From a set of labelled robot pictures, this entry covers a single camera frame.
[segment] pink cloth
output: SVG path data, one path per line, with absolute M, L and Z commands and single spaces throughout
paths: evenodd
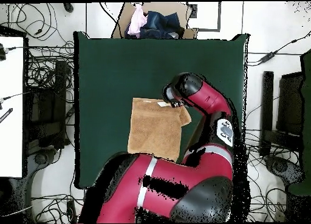
M 147 17 L 143 16 L 143 9 L 140 4 L 136 4 L 136 10 L 129 25 L 128 34 L 140 37 L 140 28 L 147 23 Z

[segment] label sticker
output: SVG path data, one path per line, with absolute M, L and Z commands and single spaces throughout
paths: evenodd
M 227 145 L 233 147 L 233 130 L 231 123 L 226 119 L 217 122 L 217 136 Z
M 166 103 L 166 102 L 158 102 L 158 105 L 161 106 L 161 107 L 171 106 L 171 104 Z

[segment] black joint cap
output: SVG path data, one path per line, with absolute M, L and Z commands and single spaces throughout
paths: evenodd
M 174 77 L 172 85 L 183 98 L 187 98 L 201 89 L 203 80 L 194 73 L 183 72 Z
M 208 178 L 191 188 L 173 207 L 170 218 L 176 222 L 225 222 L 231 206 L 232 181 L 226 177 Z

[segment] cloth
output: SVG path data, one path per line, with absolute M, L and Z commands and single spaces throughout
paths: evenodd
M 147 17 L 143 14 L 143 9 L 140 4 L 136 4 L 136 11 L 134 12 L 131 23 L 128 28 L 128 35 L 134 35 L 137 38 L 140 36 L 140 28 L 147 23 Z
M 159 12 L 148 12 L 147 23 L 140 28 L 140 38 L 174 39 L 170 33 L 183 35 L 177 13 L 163 16 Z
M 191 122 L 184 106 L 161 107 L 163 100 L 133 98 L 128 152 L 153 154 L 176 161 L 179 156 L 182 126 Z
M 178 39 L 179 35 L 175 32 L 169 33 L 174 39 Z

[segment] clothing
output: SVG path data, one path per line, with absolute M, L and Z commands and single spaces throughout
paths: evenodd
M 130 33 L 134 33 L 135 31 L 137 31 L 137 29 L 129 31 L 132 24 L 130 23 L 125 30 L 125 38 L 179 39 L 183 36 L 183 32 L 185 31 L 180 26 L 177 13 L 163 16 L 159 12 L 149 11 L 146 19 L 147 23 L 141 26 L 139 36 L 130 35 Z
M 140 28 L 147 23 L 147 17 L 143 14 L 143 9 L 140 4 L 136 5 L 136 11 L 134 12 L 131 23 L 128 27 L 128 35 L 134 35 L 137 38 L 140 36 Z

